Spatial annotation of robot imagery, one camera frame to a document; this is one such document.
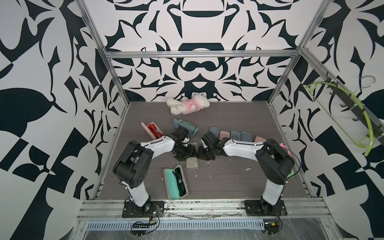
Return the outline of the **grey teal case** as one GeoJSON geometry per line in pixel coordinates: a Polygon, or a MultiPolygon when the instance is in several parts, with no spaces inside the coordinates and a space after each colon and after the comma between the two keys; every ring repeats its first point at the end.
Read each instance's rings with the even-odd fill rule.
{"type": "Polygon", "coordinates": [[[197,126],[191,121],[184,121],[182,119],[173,119],[173,126],[175,128],[183,127],[185,128],[190,135],[195,136],[198,133],[197,126]]]}

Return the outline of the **teal case yellow glasses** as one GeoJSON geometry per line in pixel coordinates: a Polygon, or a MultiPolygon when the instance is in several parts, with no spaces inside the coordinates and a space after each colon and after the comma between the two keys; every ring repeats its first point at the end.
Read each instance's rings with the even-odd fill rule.
{"type": "Polygon", "coordinates": [[[188,144],[189,149],[191,150],[190,156],[186,159],[187,169],[198,169],[199,168],[199,159],[198,159],[198,144],[192,142],[188,144]]]}

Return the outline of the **grey case white glasses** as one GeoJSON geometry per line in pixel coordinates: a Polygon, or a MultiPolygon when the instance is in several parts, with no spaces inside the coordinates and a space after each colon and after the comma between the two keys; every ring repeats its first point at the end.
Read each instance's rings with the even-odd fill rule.
{"type": "Polygon", "coordinates": [[[221,129],[218,127],[210,127],[210,132],[215,135],[215,137],[219,138],[221,129]]]}

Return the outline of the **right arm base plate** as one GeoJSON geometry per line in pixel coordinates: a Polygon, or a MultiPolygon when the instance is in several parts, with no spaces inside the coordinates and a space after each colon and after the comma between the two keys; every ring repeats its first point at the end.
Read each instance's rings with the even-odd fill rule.
{"type": "Polygon", "coordinates": [[[244,200],[247,216],[273,217],[287,216],[287,208],[283,200],[278,200],[275,205],[270,205],[264,200],[244,200]]]}

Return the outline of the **grey case black sunglasses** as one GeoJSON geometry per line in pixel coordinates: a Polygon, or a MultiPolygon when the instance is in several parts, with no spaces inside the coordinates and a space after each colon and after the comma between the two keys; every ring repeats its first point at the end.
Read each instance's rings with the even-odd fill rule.
{"type": "Polygon", "coordinates": [[[241,141],[242,142],[252,142],[252,134],[250,132],[242,131],[241,132],[241,141]]]}

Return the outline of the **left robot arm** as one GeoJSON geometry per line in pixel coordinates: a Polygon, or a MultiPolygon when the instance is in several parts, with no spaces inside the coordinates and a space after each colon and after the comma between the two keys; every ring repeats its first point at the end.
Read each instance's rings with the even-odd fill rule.
{"type": "Polygon", "coordinates": [[[130,202],[138,208],[147,208],[150,204],[144,180],[149,171],[152,159],[165,154],[174,153],[178,161],[196,157],[196,147],[189,143],[190,133],[184,127],[178,127],[174,133],[159,139],[139,143],[130,141],[113,167],[113,173],[129,192],[130,202]]]}

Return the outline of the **teal case black sunglasses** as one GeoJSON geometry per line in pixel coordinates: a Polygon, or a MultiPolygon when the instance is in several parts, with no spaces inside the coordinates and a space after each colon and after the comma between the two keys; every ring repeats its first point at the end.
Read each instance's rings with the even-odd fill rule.
{"type": "Polygon", "coordinates": [[[165,168],[163,173],[168,200],[184,199],[189,194],[189,189],[182,166],[177,165],[173,169],[165,168]]]}

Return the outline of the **pink case thin glasses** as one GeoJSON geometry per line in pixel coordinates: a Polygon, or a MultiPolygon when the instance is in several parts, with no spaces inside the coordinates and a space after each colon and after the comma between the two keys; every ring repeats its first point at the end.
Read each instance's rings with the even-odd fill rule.
{"type": "Polygon", "coordinates": [[[224,138],[230,138],[230,137],[231,137],[231,133],[230,132],[220,131],[220,133],[219,133],[219,139],[220,140],[223,140],[224,138]]]}

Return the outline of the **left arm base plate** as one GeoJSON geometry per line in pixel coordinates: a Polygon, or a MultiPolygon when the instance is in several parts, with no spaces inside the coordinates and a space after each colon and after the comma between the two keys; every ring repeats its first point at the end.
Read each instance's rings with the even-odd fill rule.
{"type": "Polygon", "coordinates": [[[164,215],[164,201],[150,201],[142,207],[136,206],[132,201],[124,202],[122,218],[149,218],[164,215]]]}

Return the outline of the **pink case purple glasses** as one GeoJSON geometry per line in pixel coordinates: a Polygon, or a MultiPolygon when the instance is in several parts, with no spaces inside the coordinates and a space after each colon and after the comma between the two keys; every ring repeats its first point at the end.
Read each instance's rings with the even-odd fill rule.
{"type": "Polygon", "coordinates": [[[255,137],[255,143],[264,143],[266,141],[266,139],[262,138],[262,137],[255,137]]]}

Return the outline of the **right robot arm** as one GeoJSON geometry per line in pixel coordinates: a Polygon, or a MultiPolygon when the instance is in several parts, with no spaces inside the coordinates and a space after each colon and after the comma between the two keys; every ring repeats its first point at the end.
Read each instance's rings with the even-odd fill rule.
{"type": "Polygon", "coordinates": [[[260,164],[267,183],[261,202],[273,207],[280,200],[286,181],[295,166],[294,158],[288,151],[273,139],[264,142],[251,143],[236,141],[231,138],[217,138],[212,132],[207,132],[201,138],[199,158],[214,160],[216,156],[241,157],[256,161],[260,164]]]}

